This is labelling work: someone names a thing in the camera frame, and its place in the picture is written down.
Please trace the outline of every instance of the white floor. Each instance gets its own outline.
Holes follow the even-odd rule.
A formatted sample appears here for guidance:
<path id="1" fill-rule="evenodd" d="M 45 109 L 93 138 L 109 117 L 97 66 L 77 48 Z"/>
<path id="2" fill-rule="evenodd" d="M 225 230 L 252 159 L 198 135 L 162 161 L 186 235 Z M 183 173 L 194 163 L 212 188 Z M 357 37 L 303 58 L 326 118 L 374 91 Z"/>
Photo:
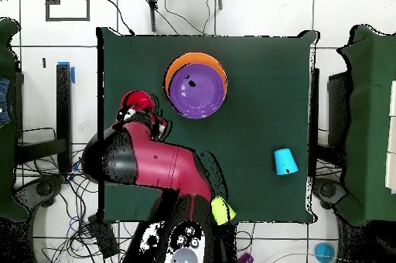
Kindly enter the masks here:
<path id="1" fill-rule="evenodd" d="M 112 0 L 118 4 L 124 21 L 136 34 L 152 34 L 149 7 L 145 0 Z M 24 129 L 56 128 L 55 69 L 61 61 L 69 61 L 76 71 L 76 83 L 72 85 L 73 150 L 83 149 L 96 132 L 97 87 L 97 39 L 96 26 L 108 26 L 122 34 L 128 30 L 122 24 L 115 7 L 106 0 L 90 0 L 90 22 L 46 22 L 45 0 L 0 0 L 0 17 L 6 16 L 20 22 L 22 31 L 12 39 L 12 48 L 22 62 L 25 74 L 23 97 Z M 61 0 L 51 6 L 51 17 L 84 17 L 85 0 Z M 214 0 L 208 0 L 210 17 L 206 33 L 214 34 Z M 391 34 L 396 31 L 395 0 L 223 0 L 222 11 L 217 9 L 217 35 L 245 36 L 297 36 L 301 31 L 314 29 L 320 32 L 316 50 L 316 66 L 320 69 L 319 128 L 328 128 L 326 83 L 328 76 L 347 69 L 336 48 L 349 39 L 350 29 L 356 24 L 370 24 L 375 29 Z M 179 34 L 199 34 L 185 20 L 169 14 L 164 0 L 159 0 L 159 12 L 163 14 Z M 188 19 L 203 30 L 208 18 L 207 0 L 166 0 L 169 11 Z M 169 24 L 159 15 L 157 34 L 174 34 Z M 25 142 L 51 139 L 51 131 L 26 132 Z M 319 132 L 319 140 L 326 142 L 326 133 Z M 30 181 L 32 173 L 24 170 L 24 179 Z M 95 191 L 96 185 L 88 189 Z M 65 185 L 62 194 L 71 214 L 76 215 L 74 194 Z M 84 194 L 87 215 L 97 209 L 97 194 Z M 319 242 L 329 242 L 336 249 L 338 233 L 332 212 L 323 210 L 312 198 L 312 209 L 318 216 L 314 224 L 240 224 L 254 238 L 245 251 L 251 251 L 254 263 L 319 263 L 313 253 Z M 35 227 L 35 250 L 39 263 L 49 263 L 42 248 L 57 248 L 64 240 L 70 218 L 60 197 L 48 208 L 38 212 Z M 128 238 L 136 224 L 116 224 L 114 232 L 121 248 L 128 247 Z M 238 248 L 250 244 L 245 233 L 238 235 Z M 53 251 L 44 249 L 52 256 Z M 114 257 L 118 263 L 120 256 Z M 89 258 L 69 259 L 66 255 L 58 261 L 64 263 L 93 263 Z"/>

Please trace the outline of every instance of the yellow cup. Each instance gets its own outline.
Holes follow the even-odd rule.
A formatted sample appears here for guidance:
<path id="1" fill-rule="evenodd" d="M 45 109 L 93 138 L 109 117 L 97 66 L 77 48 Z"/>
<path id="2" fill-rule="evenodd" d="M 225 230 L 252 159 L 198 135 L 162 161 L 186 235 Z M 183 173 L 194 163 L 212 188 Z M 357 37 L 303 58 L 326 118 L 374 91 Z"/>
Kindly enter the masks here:
<path id="1" fill-rule="evenodd" d="M 214 220 L 219 226 L 235 218 L 234 210 L 226 203 L 223 197 L 217 196 L 213 198 L 210 204 L 212 205 Z"/>

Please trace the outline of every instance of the black cable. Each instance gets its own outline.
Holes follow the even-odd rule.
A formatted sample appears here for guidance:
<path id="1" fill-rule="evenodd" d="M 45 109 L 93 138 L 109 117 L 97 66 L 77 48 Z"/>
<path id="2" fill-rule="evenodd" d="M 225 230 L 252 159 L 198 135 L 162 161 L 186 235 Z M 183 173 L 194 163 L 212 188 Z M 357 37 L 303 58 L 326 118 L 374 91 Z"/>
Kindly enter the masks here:
<path id="1" fill-rule="evenodd" d="M 247 234 L 249 236 L 249 238 L 250 238 L 250 242 L 249 242 L 249 245 L 246 248 L 239 249 L 239 250 L 237 250 L 237 252 L 241 252 L 241 251 L 247 250 L 253 244 L 253 236 L 251 234 L 249 234 L 247 231 L 237 231 L 236 235 L 241 234 L 241 233 Z"/>
<path id="2" fill-rule="evenodd" d="M 337 176 L 339 178 L 339 176 L 336 173 L 340 173 L 342 171 L 336 171 L 336 172 L 330 172 L 330 173 L 320 173 L 320 174 L 316 174 L 316 176 L 329 176 L 330 174 L 333 174 L 334 176 Z"/>
<path id="3" fill-rule="evenodd" d="M 120 9 L 118 8 L 118 6 L 116 5 L 116 4 L 114 4 L 113 2 L 112 2 L 112 0 L 107 0 L 108 2 L 110 2 L 116 9 L 117 9 L 117 11 L 120 13 L 120 18 L 121 18 L 121 21 L 124 23 L 124 25 L 126 26 L 126 28 L 128 29 L 128 31 L 129 31 L 129 33 L 131 34 L 131 35 L 135 35 L 135 32 L 133 32 L 131 29 L 129 29 L 129 26 L 127 26 L 126 25 L 126 23 L 124 22 L 124 19 L 122 18 L 122 14 L 121 14 L 121 11 L 120 11 Z"/>
<path id="4" fill-rule="evenodd" d="M 151 8 L 150 3 L 149 3 L 149 0 L 145 0 L 145 1 L 147 2 L 148 6 Z M 154 9 L 154 10 L 155 10 L 155 12 L 156 12 L 157 14 L 160 14 L 161 17 L 162 17 L 164 20 L 166 20 L 166 22 L 169 24 L 169 26 L 173 29 L 173 31 L 175 31 L 175 33 L 176 33 L 177 35 L 179 35 L 178 32 L 175 30 L 175 28 L 172 26 L 172 24 L 169 23 L 168 19 L 166 19 L 157 9 Z"/>
<path id="5" fill-rule="evenodd" d="M 179 35 L 178 32 L 175 30 L 175 28 L 172 26 L 172 24 L 169 23 L 168 19 L 166 19 L 157 9 L 154 9 L 154 10 L 155 10 L 158 14 L 160 14 L 161 17 L 162 17 L 164 20 L 166 20 L 166 22 L 169 24 L 169 26 L 173 29 L 173 31 L 175 31 L 175 33 L 176 33 L 177 35 Z"/>
<path id="6" fill-rule="evenodd" d="M 46 253 L 44 253 L 44 248 L 41 248 L 41 252 L 42 252 L 43 255 L 46 257 L 46 259 L 49 261 L 49 263 L 51 263 L 50 257 L 49 257 Z"/>
<path id="7" fill-rule="evenodd" d="M 322 167 L 320 167 L 320 168 L 316 168 L 316 171 L 322 170 L 322 169 L 341 169 L 341 168 L 330 168 L 330 167 L 328 167 L 328 166 L 322 166 Z"/>
<path id="8" fill-rule="evenodd" d="M 30 131 L 37 131 L 37 130 L 52 130 L 53 131 L 53 137 L 56 139 L 56 133 L 53 128 L 36 128 L 36 129 L 29 129 L 29 130 L 23 130 L 22 132 L 30 132 Z"/>
<path id="9" fill-rule="evenodd" d="M 70 213 L 69 213 L 69 204 L 67 203 L 66 198 L 62 195 L 62 193 L 59 193 L 59 195 L 62 197 L 63 201 L 64 201 L 65 204 L 66 204 L 66 213 L 67 213 L 67 216 L 68 216 L 70 219 L 73 219 L 73 217 L 70 216 Z"/>
<path id="10" fill-rule="evenodd" d="M 76 183 L 74 180 L 67 180 L 67 181 L 71 181 L 72 183 L 74 183 L 75 185 L 77 185 L 78 188 L 82 188 L 81 185 L 82 185 L 83 182 L 81 182 L 81 184 L 79 185 L 79 184 Z M 84 191 L 86 191 L 86 192 L 88 192 L 88 193 L 97 193 L 99 190 L 90 191 L 90 190 L 87 190 L 87 187 L 85 187 Z"/>
<path id="11" fill-rule="evenodd" d="M 209 12 L 209 15 L 207 16 L 207 21 L 209 21 L 209 18 L 210 18 L 210 8 L 209 8 L 209 5 L 208 5 L 208 3 L 207 3 L 207 11 Z M 203 34 L 205 34 L 205 28 L 207 27 L 207 21 L 205 22 L 205 25 L 203 26 Z"/>
<path id="12" fill-rule="evenodd" d="M 181 19 L 184 19 L 187 23 L 189 23 L 196 31 L 198 31 L 199 33 L 202 33 L 204 36 L 208 36 L 208 34 L 202 32 L 201 30 L 197 29 L 193 24 L 191 24 L 191 23 L 189 22 L 188 19 L 184 18 L 183 16 L 181 16 L 181 15 L 175 13 L 175 12 L 169 11 L 168 8 L 166 7 L 166 0 L 164 0 L 164 6 L 165 6 L 165 10 L 166 10 L 169 14 L 173 14 L 173 15 L 179 16 Z"/>
<path id="13" fill-rule="evenodd" d="M 125 231 L 128 233 L 129 236 L 131 236 L 131 238 L 133 237 L 131 235 L 131 233 L 128 231 L 127 227 L 125 226 L 125 222 L 122 223 L 122 225 L 124 226 Z"/>
<path id="14" fill-rule="evenodd" d="M 328 165 L 328 163 L 325 163 L 325 162 L 321 161 L 320 159 L 317 159 L 317 162 L 319 162 L 320 164 L 322 164 L 323 166 L 325 166 L 325 167 L 331 172 L 330 174 L 334 174 L 337 178 L 340 178 L 337 174 L 334 173 L 333 169 L 341 169 L 341 168 L 337 168 L 337 167 L 330 168 L 329 165 Z"/>

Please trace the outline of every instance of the small purple object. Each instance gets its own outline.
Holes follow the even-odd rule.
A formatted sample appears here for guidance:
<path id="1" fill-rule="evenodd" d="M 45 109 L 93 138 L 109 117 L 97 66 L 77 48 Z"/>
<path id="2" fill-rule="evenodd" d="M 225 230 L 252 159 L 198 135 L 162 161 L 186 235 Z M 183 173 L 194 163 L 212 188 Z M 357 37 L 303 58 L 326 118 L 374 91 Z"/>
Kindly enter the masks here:
<path id="1" fill-rule="evenodd" d="M 243 253 L 239 258 L 238 258 L 238 263 L 253 263 L 254 259 L 249 253 Z"/>
<path id="2" fill-rule="evenodd" d="M 169 85 L 174 108 L 187 118 L 205 118 L 223 103 L 224 87 L 218 72 L 201 63 L 178 70 Z"/>

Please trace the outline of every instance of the cable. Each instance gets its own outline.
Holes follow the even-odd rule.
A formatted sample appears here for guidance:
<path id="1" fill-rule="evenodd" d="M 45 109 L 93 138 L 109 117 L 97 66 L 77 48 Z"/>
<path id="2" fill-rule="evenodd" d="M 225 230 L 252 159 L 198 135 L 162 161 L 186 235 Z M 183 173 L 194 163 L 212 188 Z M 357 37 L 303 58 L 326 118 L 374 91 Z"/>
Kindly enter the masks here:
<path id="1" fill-rule="evenodd" d="M 70 216 L 70 213 L 69 213 L 69 205 L 67 204 L 66 198 L 62 195 L 62 193 L 59 193 L 59 195 L 62 197 L 63 201 L 64 201 L 65 204 L 66 204 L 66 213 L 67 213 L 67 216 L 68 216 L 70 219 L 73 219 L 74 217 Z"/>
<path id="2" fill-rule="evenodd" d="M 331 174 L 334 174 L 334 176 L 340 178 L 340 177 L 336 174 L 336 173 L 339 173 L 339 172 L 334 172 L 334 171 L 333 171 L 333 169 L 340 169 L 340 168 L 337 168 L 337 167 L 330 168 L 330 167 L 329 167 L 329 164 L 324 163 L 324 162 L 322 162 L 322 161 L 319 160 L 319 159 L 317 159 L 317 162 L 319 162 L 320 164 L 322 164 L 323 166 L 325 166 L 325 167 L 331 172 Z"/>
<path id="3" fill-rule="evenodd" d="M 86 244 L 92 244 L 94 241 L 95 241 L 95 240 L 93 239 L 91 242 L 86 243 Z M 84 248 L 84 245 L 82 245 L 82 246 L 78 249 L 77 253 L 80 252 L 83 248 Z M 65 259 L 65 260 L 62 260 L 62 261 L 59 262 L 59 263 L 69 262 L 69 261 L 71 260 L 72 257 L 73 257 L 73 256 L 70 256 L 67 260 L 66 260 L 66 259 Z"/>
<path id="4" fill-rule="evenodd" d="M 166 20 L 166 22 L 169 24 L 169 26 L 173 29 L 173 31 L 175 31 L 175 33 L 176 33 L 177 35 L 179 35 L 178 32 L 175 30 L 175 28 L 172 26 L 172 24 L 168 22 L 168 19 L 166 19 L 164 16 L 162 16 L 162 14 L 161 14 L 157 9 L 154 9 L 154 10 L 155 10 L 158 14 L 160 14 L 161 17 L 162 17 L 164 20 Z"/>
<path id="5" fill-rule="evenodd" d="M 167 7 L 166 7 L 166 0 L 164 0 L 164 6 L 165 6 L 165 10 L 166 10 L 169 14 L 173 14 L 173 15 L 179 16 L 180 18 L 184 19 L 187 23 L 189 23 L 196 31 L 198 31 L 198 32 L 202 33 L 203 35 L 207 36 L 207 34 L 205 34 L 204 32 L 202 32 L 202 31 L 200 31 L 200 30 L 198 30 L 193 24 L 191 24 L 187 19 L 185 19 L 185 18 L 182 17 L 181 15 L 176 14 L 175 12 L 170 12 L 170 11 L 167 9 Z"/>
<path id="6" fill-rule="evenodd" d="M 122 14 L 121 14 L 121 11 L 120 11 L 120 9 L 118 8 L 118 6 L 117 6 L 116 4 L 114 4 L 114 3 L 112 2 L 112 0 L 107 0 L 107 1 L 110 2 L 110 3 L 117 9 L 117 11 L 120 13 L 121 21 L 124 23 L 124 25 L 126 26 L 126 28 L 127 28 L 128 31 L 129 31 L 129 33 L 130 33 L 132 36 L 134 36 L 134 35 L 135 35 L 135 32 L 133 32 L 131 29 L 129 29 L 129 26 L 127 26 L 126 23 L 124 22 L 124 19 L 122 18 Z"/>
<path id="7" fill-rule="evenodd" d="M 23 130 L 22 132 L 30 132 L 30 131 L 37 131 L 37 130 L 52 130 L 53 131 L 53 137 L 56 139 L 56 133 L 53 128 L 36 128 L 36 129 L 29 129 L 29 130 Z"/>
<path id="8" fill-rule="evenodd" d="M 316 176 L 329 176 L 330 174 L 333 174 L 334 176 L 338 176 L 336 173 L 340 173 L 340 172 L 342 172 L 342 171 L 329 172 L 329 173 L 320 173 L 320 174 L 316 174 Z"/>
<path id="9" fill-rule="evenodd" d="M 237 250 L 237 252 L 241 252 L 241 251 L 247 250 L 253 244 L 253 236 L 251 234 L 249 234 L 247 231 L 237 231 L 236 235 L 241 234 L 241 233 L 247 234 L 249 236 L 249 238 L 250 238 L 250 242 L 249 242 L 249 245 L 246 248 L 241 248 L 241 249 Z"/>
<path id="10" fill-rule="evenodd" d="M 207 21 L 209 21 L 209 18 L 210 18 L 210 8 L 209 8 L 209 5 L 208 5 L 208 3 L 207 3 L 207 11 L 209 12 L 209 15 L 207 16 Z M 205 25 L 203 26 L 203 34 L 205 34 L 205 28 L 207 27 L 207 21 L 205 22 Z"/>
<path id="11" fill-rule="evenodd" d="M 122 223 L 122 225 L 124 226 L 125 231 L 128 233 L 129 236 L 131 236 L 131 238 L 133 237 L 131 235 L 131 233 L 128 231 L 127 227 L 125 226 L 125 222 Z"/>
<path id="12" fill-rule="evenodd" d="M 147 2 L 148 6 L 151 8 L 149 1 L 148 1 L 148 0 L 145 0 L 145 1 Z M 166 22 L 169 24 L 169 26 L 173 29 L 173 31 L 175 31 L 175 33 L 176 33 L 177 35 L 179 35 L 178 32 L 175 30 L 175 28 L 172 26 L 172 24 L 169 23 L 168 19 L 166 19 L 157 9 L 154 9 L 154 10 L 155 10 L 155 12 L 156 12 L 157 14 L 160 14 L 161 17 L 162 17 L 164 20 L 166 20 Z"/>

